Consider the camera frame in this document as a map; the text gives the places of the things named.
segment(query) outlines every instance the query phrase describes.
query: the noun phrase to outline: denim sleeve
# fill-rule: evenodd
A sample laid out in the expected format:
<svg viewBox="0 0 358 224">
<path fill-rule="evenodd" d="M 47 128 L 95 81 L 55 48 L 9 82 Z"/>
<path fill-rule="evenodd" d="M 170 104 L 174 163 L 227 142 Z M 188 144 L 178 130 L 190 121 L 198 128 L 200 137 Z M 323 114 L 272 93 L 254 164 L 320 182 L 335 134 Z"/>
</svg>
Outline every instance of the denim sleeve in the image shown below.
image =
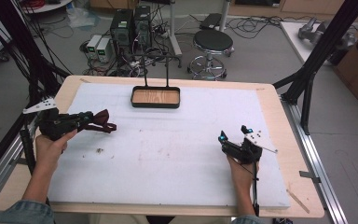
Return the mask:
<svg viewBox="0 0 358 224">
<path fill-rule="evenodd" d="M 52 224 L 54 213 L 46 204 L 22 200 L 0 212 L 0 223 Z"/>
<path fill-rule="evenodd" d="M 263 224 L 263 222 L 257 216 L 247 215 L 235 218 L 231 224 Z"/>
</svg>

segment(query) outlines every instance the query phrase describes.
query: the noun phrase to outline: metal stool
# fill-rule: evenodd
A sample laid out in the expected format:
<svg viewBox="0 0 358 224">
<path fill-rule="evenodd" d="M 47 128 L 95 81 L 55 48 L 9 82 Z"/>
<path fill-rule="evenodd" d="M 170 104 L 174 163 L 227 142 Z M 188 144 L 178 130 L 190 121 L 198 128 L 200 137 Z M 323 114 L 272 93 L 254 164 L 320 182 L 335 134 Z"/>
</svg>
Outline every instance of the metal stool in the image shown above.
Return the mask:
<svg viewBox="0 0 358 224">
<path fill-rule="evenodd" d="M 187 72 L 193 74 L 193 79 L 197 77 L 214 80 L 218 77 L 225 78 L 227 76 L 225 66 L 212 55 L 227 54 L 229 57 L 233 45 L 231 37 L 220 31 L 203 30 L 196 33 L 193 44 L 197 49 L 207 53 L 206 56 L 195 58 L 188 65 Z"/>
</svg>

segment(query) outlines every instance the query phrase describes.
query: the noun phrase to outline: gray floor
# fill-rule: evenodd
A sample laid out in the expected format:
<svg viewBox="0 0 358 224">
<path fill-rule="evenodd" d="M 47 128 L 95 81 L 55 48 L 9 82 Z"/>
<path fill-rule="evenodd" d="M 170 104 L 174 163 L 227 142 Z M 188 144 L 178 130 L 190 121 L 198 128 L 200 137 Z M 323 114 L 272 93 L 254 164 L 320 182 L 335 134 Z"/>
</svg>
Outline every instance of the gray floor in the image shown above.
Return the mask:
<svg viewBox="0 0 358 224">
<path fill-rule="evenodd" d="M 41 15 L 42 22 L 58 21 L 65 17 L 65 11 Z M 190 17 L 177 19 L 179 28 Z M 51 24 L 53 33 L 46 40 L 62 62 L 74 73 L 82 74 L 87 69 L 86 57 L 79 46 L 89 40 L 92 34 L 101 34 L 108 30 L 110 20 L 98 19 L 94 27 L 74 28 L 67 25 L 68 20 Z M 195 33 L 199 25 L 188 22 L 177 33 Z M 301 67 L 294 50 L 283 31 L 268 26 L 256 38 L 244 39 L 227 30 L 234 40 L 235 52 L 231 57 L 219 57 L 227 66 L 227 78 L 224 81 L 274 83 L 293 74 Z M 178 35 L 183 52 L 183 67 L 178 69 L 171 64 L 171 77 L 191 79 L 186 65 L 200 52 L 191 46 L 190 35 Z M 40 39 L 35 40 L 42 48 Z M 151 68 L 151 77 L 164 77 L 161 66 Z M 278 90 L 283 93 L 286 87 Z M 27 83 L 13 61 L 0 62 L 0 140 L 3 138 L 15 118 L 27 103 Z M 310 132 L 315 146 L 324 163 L 338 200 L 349 223 L 358 223 L 358 102 L 335 75 L 330 66 L 324 66 L 314 81 L 310 110 Z M 295 223 L 330 223 L 329 217 L 321 219 L 294 218 Z M 88 223 L 86 215 L 69 216 L 58 214 L 57 223 Z"/>
</svg>

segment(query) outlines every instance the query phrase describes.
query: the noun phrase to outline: desk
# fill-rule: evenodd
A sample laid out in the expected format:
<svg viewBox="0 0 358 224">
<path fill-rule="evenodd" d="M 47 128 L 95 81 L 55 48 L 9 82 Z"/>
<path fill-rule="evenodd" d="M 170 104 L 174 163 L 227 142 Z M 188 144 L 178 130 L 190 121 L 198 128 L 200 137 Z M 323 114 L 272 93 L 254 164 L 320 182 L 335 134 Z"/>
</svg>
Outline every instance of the desk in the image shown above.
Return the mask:
<svg viewBox="0 0 358 224">
<path fill-rule="evenodd" d="M 140 78 L 127 77 L 68 77 L 56 96 L 61 112 L 67 111 L 76 91 L 84 82 L 143 85 Z M 148 80 L 149 85 L 164 86 L 164 79 Z M 277 92 L 272 85 L 255 83 L 210 82 L 195 80 L 170 80 L 171 86 L 200 87 L 220 89 L 255 90 L 269 129 L 270 138 L 280 149 L 278 162 L 289 195 L 291 207 L 283 210 L 262 209 L 261 217 L 322 217 L 319 196 L 310 179 L 300 177 L 298 171 L 307 171 L 296 143 L 289 121 L 282 109 Z M 10 207 L 23 194 L 30 176 L 24 165 L 17 165 L 0 193 L 0 210 Z M 174 216 L 236 216 L 233 206 L 164 206 L 131 205 L 110 203 L 51 203 L 57 212 L 100 213 L 100 214 L 137 214 L 137 215 L 174 215 Z"/>
</svg>

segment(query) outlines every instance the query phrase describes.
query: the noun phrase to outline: black tray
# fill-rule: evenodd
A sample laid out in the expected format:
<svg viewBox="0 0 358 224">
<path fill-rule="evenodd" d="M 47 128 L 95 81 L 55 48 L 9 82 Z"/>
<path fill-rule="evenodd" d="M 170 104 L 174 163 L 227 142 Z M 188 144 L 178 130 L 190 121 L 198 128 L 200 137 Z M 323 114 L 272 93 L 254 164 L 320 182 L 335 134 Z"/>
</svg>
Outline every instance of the black tray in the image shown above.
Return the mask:
<svg viewBox="0 0 358 224">
<path fill-rule="evenodd" d="M 134 55 L 142 56 L 142 62 L 145 71 L 145 57 L 156 58 L 156 55 Z M 132 89 L 131 104 L 133 107 L 145 108 L 171 108 L 176 109 L 180 105 L 180 89 L 170 87 L 169 80 L 169 60 L 172 58 L 179 59 L 175 56 L 159 55 L 159 58 L 165 58 L 165 67 L 167 71 L 167 85 L 165 87 L 153 87 L 147 85 L 145 74 L 145 85 L 135 86 Z"/>
</svg>

